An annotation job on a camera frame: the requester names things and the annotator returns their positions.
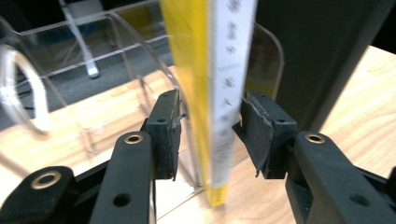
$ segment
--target wooden table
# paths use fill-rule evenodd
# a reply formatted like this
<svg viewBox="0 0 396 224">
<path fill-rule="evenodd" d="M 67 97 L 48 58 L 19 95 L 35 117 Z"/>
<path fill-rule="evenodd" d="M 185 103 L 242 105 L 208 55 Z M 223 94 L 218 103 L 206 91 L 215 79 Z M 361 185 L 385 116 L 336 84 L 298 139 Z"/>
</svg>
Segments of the wooden table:
<svg viewBox="0 0 396 224">
<path fill-rule="evenodd" d="M 396 165 L 396 56 L 369 47 L 326 120 L 327 134 L 357 166 L 388 176 Z M 246 159 L 231 172 L 226 204 L 199 193 L 159 219 L 164 223 L 295 223 L 284 180 L 255 178 Z"/>
</svg>

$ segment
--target screw hole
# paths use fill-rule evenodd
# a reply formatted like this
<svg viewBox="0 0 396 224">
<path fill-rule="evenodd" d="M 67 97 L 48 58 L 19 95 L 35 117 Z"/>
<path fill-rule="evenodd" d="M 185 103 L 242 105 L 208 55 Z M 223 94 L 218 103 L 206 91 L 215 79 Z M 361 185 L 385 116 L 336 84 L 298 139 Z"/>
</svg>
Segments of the screw hole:
<svg viewBox="0 0 396 224">
<path fill-rule="evenodd" d="M 53 181 L 54 179 L 55 179 L 54 175 L 45 175 L 38 180 L 38 183 L 48 184 L 49 182 Z"/>
<path fill-rule="evenodd" d="M 325 139 L 322 136 L 319 136 L 317 134 L 307 134 L 305 136 L 305 139 L 308 140 L 311 143 L 315 143 L 315 144 L 322 144 L 325 142 Z"/>
<path fill-rule="evenodd" d="M 46 189 L 56 184 L 61 179 L 61 174 L 57 171 L 48 171 L 32 182 L 32 189 Z"/>
<path fill-rule="evenodd" d="M 127 144 L 136 144 L 141 142 L 142 140 L 143 140 L 143 136 L 138 134 L 130 135 L 125 138 L 125 142 Z"/>
<path fill-rule="evenodd" d="M 350 199 L 350 201 L 360 204 L 363 207 L 367 207 L 370 205 L 370 202 L 360 194 L 351 193 L 349 195 L 349 199 Z"/>
<path fill-rule="evenodd" d="M 131 195 L 127 193 L 122 193 L 114 198 L 113 204 L 116 205 L 117 207 L 123 207 L 127 205 L 130 201 L 131 201 Z"/>
</svg>

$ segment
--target yellow ruler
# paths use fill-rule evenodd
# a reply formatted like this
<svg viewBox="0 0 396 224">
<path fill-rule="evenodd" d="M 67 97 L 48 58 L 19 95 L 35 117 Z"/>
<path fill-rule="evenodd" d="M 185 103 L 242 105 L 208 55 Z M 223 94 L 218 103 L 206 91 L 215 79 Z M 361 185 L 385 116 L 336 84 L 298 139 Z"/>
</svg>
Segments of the yellow ruler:
<svg viewBox="0 0 396 224">
<path fill-rule="evenodd" d="M 257 0 L 161 0 L 209 203 L 225 202 Z"/>
</svg>

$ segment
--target white object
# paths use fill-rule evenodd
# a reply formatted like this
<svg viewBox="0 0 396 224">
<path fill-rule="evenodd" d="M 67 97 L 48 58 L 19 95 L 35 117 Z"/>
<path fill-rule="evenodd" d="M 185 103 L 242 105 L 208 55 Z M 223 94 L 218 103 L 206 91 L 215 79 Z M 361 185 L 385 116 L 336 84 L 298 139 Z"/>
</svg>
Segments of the white object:
<svg viewBox="0 0 396 224">
<path fill-rule="evenodd" d="M 64 12 L 64 16 L 68 21 L 68 26 L 72 31 L 73 35 L 76 37 L 76 40 L 79 44 L 79 47 L 82 50 L 82 57 L 85 61 L 85 66 L 87 67 L 87 73 L 90 78 L 97 78 L 99 77 L 99 70 L 96 67 L 96 63 L 92 57 L 90 50 L 88 49 L 87 45 L 85 44 L 84 39 L 82 38 L 81 32 L 76 26 L 76 23 L 70 14 L 70 11 L 67 7 L 67 4 L 64 0 L 59 0 L 59 4 L 61 4 L 62 11 Z"/>
<path fill-rule="evenodd" d="M 31 121 L 18 98 L 16 90 L 16 65 L 29 81 L 35 107 L 35 123 Z M 36 133 L 46 134 L 50 130 L 46 89 L 37 71 L 23 54 L 8 45 L 0 46 L 0 100 L 8 116 Z"/>
</svg>

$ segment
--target black plastic part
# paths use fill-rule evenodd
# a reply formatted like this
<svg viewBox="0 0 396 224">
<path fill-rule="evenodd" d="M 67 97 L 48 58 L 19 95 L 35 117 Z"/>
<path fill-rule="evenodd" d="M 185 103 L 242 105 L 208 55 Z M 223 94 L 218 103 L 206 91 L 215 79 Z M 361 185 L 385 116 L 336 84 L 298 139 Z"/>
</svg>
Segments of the black plastic part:
<svg viewBox="0 0 396 224">
<path fill-rule="evenodd" d="M 257 174 L 266 179 L 285 177 L 284 147 L 293 140 L 296 122 L 269 96 L 247 91 L 241 106 L 242 122 L 233 126 L 244 142 Z"/>
<path fill-rule="evenodd" d="M 396 203 L 396 167 L 393 167 L 392 172 L 390 173 L 385 190 L 393 202 Z"/>
<path fill-rule="evenodd" d="M 90 223 L 155 222 L 152 161 L 149 134 L 122 135 L 108 163 Z"/>
<path fill-rule="evenodd" d="M 177 90 L 160 95 L 146 122 L 157 158 L 156 179 L 176 178 L 180 145 L 180 100 Z"/>
<path fill-rule="evenodd" d="M 376 35 L 373 46 L 396 54 L 396 7 L 388 15 L 384 25 Z"/>
<path fill-rule="evenodd" d="M 78 198 L 66 223 L 85 224 L 90 221 L 91 213 L 99 194 L 108 161 L 105 161 L 90 170 L 76 176 Z"/>
<path fill-rule="evenodd" d="M 280 41 L 285 66 L 276 102 L 318 131 L 395 0 L 265 0 L 257 23 Z"/>
<path fill-rule="evenodd" d="M 389 187 L 391 177 L 389 179 L 386 179 L 382 176 L 373 174 L 359 167 L 358 169 L 361 171 L 361 174 L 364 176 L 364 178 L 366 178 L 366 180 L 371 184 L 371 186 L 373 186 L 373 188 L 375 188 L 375 190 L 382 196 L 388 206 L 391 207 L 396 213 L 396 201 L 392 197 L 392 195 L 394 195 L 396 191 L 396 188 Z"/>
<path fill-rule="evenodd" d="M 290 200 L 296 220 L 302 221 L 298 223 L 392 223 L 396 220 L 384 198 L 327 136 L 299 133 L 293 154 L 313 195 L 306 221 L 304 214 L 296 213 L 304 211 L 301 204 L 307 203 Z M 293 192 L 296 190 L 288 190 L 291 199 L 297 198 Z"/>
<path fill-rule="evenodd" d="M 313 201 L 311 190 L 289 177 L 286 179 L 285 186 L 296 223 L 306 223 Z"/>
<path fill-rule="evenodd" d="M 46 167 L 24 178 L 8 196 L 0 223 L 64 223 L 77 196 L 70 168 Z"/>
</svg>

